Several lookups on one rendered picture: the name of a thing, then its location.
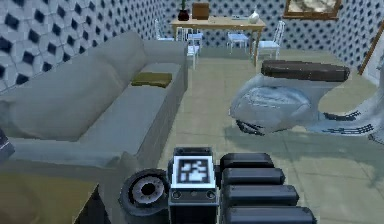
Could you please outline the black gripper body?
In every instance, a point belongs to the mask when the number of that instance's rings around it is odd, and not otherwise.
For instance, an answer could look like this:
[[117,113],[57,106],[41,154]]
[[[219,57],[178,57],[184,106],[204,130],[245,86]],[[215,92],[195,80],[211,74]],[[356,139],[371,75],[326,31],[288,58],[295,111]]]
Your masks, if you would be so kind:
[[123,183],[118,202],[124,224],[169,224],[166,171],[144,169]]

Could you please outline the light wooden desk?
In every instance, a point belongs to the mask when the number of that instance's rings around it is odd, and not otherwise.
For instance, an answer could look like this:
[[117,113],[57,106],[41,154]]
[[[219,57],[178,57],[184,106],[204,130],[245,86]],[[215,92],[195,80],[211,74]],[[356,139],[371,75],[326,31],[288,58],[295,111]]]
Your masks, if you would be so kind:
[[210,16],[207,20],[189,19],[188,21],[179,21],[173,19],[170,23],[173,30],[174,38],[178,37],[177,28],[191,28],[191,29],[222,29],[222,30],[249,30],[251,35],[249,42],[256,44],[259,43],[261,33],[266,27],[266,24],[259,19],[255,24],[247,20],[232,20],[230,17],[213,17]]

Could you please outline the grey sofa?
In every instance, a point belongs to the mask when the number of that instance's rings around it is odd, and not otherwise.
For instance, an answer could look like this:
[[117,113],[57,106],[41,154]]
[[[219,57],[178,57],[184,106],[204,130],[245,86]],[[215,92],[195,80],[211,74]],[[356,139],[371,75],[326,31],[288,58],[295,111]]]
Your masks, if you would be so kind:
[[[166,88],[132,86],[171,73]],[[158,164],[188,87],[187,45],[129,31],[0,95],[0,129],[14,158],[130,170]]]

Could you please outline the olive brown side table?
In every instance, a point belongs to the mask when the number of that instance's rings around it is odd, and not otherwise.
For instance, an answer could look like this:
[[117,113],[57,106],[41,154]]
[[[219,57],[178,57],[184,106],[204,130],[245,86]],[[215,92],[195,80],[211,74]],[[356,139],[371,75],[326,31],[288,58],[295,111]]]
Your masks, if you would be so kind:
[[0,224],[111,224],[95,182],[0,172]]

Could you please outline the olive green cushion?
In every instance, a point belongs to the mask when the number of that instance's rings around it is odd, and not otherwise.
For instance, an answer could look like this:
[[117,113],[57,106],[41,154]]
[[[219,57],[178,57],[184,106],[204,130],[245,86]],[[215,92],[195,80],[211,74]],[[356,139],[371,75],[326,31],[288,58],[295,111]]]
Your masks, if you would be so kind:
[[166,88],[172,81],[171,73],[141,72],[131,81],[132,86],[155,86]]

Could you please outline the white chair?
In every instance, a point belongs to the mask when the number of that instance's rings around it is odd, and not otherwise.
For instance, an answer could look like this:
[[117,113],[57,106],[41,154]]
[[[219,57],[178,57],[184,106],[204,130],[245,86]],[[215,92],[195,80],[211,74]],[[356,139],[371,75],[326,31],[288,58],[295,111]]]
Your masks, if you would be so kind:
[[161,29],[161,24],[160,24],[158,19],[155,19],[154,25],[155,25],[155,35],[156,35],[157,40],[159,40],[159,41],[174,41],[174,38],[165,37],[163,35],[162,29]]
[[247,51],[249,38],[247,37],[246,34],[240,33],[240,32],[236,32],[236,33],[229,32],[227,34],[227,37],[228,37],[227,47],[230,49],[230,52],[233,52],[233,48],[235,44],[238,44],[240,47],[244,47],[244,51]]
[[198,45],[198,42],[192,37],[192,35],[192,28],[176,28],[176,40],[185,42],[187,44],[187,56],[192,58],[192,67],[196,68],[200,46]]
[[258,51],[269,51],[270,55],[275,55],[275,58],[279,57],[281,43],[283,41],[285,31],[285,22],[280,20],[274,33],[272,40],[260,41],[258,44]]

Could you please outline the pale blue motor scooter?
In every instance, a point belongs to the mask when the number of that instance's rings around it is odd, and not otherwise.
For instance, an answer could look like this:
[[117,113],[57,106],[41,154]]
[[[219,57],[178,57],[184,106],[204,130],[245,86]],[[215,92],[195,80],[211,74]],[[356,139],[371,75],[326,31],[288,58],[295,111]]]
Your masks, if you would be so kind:
[[302,126],[312,133],[366,136],[384,145],[384,59],[379,86],[355,109],[337,115],[318,109],[321,98],[347,81],[350,69],[325,63],[265,60],[261,72],[234,96],[228,114],[245,133],[263,136]]

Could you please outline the dark red plant pot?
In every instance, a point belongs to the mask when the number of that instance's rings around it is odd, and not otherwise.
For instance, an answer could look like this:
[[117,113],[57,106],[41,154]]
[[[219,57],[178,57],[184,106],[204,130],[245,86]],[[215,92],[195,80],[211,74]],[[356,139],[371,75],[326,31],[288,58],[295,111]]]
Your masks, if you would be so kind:
[[188,14],[188,11],[186,9],[186,0],[181,0],[181,9],[179,10],[178,20],[179,21],[188,21],[189,20],[189,14]]

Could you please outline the brown cardboard box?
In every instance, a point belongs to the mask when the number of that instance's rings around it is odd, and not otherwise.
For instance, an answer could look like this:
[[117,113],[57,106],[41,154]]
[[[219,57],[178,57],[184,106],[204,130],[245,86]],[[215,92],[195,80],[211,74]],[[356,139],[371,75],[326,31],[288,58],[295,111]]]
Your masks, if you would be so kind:
[[207,20],[209,18],[209,4],[204,2],[194,2],[192,4],[192,18],[197,20]]

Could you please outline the white vase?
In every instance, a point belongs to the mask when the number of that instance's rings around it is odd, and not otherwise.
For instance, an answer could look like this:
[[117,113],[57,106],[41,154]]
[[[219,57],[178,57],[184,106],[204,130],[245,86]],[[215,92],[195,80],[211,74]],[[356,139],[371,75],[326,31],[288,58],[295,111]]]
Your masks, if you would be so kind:
[[260,16],[257,13],[257,8],[254,8],[253,13],[248,17],[248,21],[251,24],[256,24],[259,20]]

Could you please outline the wooden framed picture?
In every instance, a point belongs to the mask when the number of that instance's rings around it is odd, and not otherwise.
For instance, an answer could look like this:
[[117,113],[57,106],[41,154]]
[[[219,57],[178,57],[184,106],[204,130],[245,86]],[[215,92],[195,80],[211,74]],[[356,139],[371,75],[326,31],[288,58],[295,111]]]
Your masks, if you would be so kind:
[[286,0],[283,17],[302,20],[335,20],[342,0]]

